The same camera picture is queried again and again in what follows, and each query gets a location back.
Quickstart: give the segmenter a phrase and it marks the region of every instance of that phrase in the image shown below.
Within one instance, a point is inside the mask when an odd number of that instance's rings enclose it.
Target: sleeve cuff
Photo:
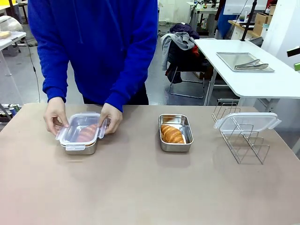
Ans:
[[[64,103],[66,103],[66,97],[65,97],[66,95],[61,89],[56,87],[51,87],[47,90],[46,93],[48,96],[48,102],[50,101],[51,98],[61,97]]]
[[[127,102],[128,102],[128,99],[117,92],[111,93],[111,95],[105,101],[105,103],[108,103],[108,104],[116,107],[121,112],[123,112],[123,105],[125,105]]]

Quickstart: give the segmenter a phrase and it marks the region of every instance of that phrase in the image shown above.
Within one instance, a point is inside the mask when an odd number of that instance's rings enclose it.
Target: gray jacket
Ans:
[[[186,32],[175,32],[172,34],[165,34],[161,37],[160,41],[163,46],[163,70],[167,70],[167,59],[171,41],[174,41],[176,45],[182,50],[189,50],[195,46],[195,44],[191,41],[188,33]]]

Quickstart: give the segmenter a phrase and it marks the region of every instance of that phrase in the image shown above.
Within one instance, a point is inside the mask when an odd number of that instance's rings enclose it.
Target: concrete floor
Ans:
[[[169,26],[160,26],[162,33],[169,30]],[[28,27],[24,27],[27,32],[27,39],[32,38]],[[38,87],[36,77],[33,71],[32,62],[37,70],[38,86],[40,90],[41,102],[47,102],[46,94],[42,92],[43,76],[39,64],[37,47],[20,47],[21,53],[15,57],[5,56],[12,76],[1,75],[0,71],[0,102],[1,103],[30,103],[38,102]],[[170,82],[162,70],[162,46],[160,40],[157,42],[154,58],[149,66],[148,79],[146,81],[147,94],[150,105],[203,105],[203,99],[181,97],[169,94]],[[74,81],[74,72],[69,64],[67,70],[67,104],[83,104],[82,95],[78,92]],[[191,72],[181,73],[183,79],[197,81],[198,78]],[[207,91],[209,80],[206,80],[205,91]],[[179,83],[173,85],[173,92],[200,96],[203,95],[201,84],[197,83]],[[214,90],[210,105],[216,105],[219,98],[237,98],[230,89]],[[292,148],[300,137],[300,132],[295,131],[277,131],[284,141]]]

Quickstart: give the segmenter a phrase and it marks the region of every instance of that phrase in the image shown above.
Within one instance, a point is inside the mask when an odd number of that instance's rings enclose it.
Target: person's left hand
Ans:
[[[111,123],[105,131],[105,134],[110,134],[116,132],[119,124],[123,119],[123,115],[122,112],[117,108],[113,107],[108,103],[104,103],[100,114],[99,126],[102,126],[102,123],[105,118],[109,118],[111,120]]]

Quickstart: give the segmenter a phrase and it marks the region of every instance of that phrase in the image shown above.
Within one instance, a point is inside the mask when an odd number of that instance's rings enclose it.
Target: blue hoodie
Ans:
[[[66,101],[70,61],[84,97],[122,111],[147,79],[157,0],[30,0],[28,11],[48,100]]]

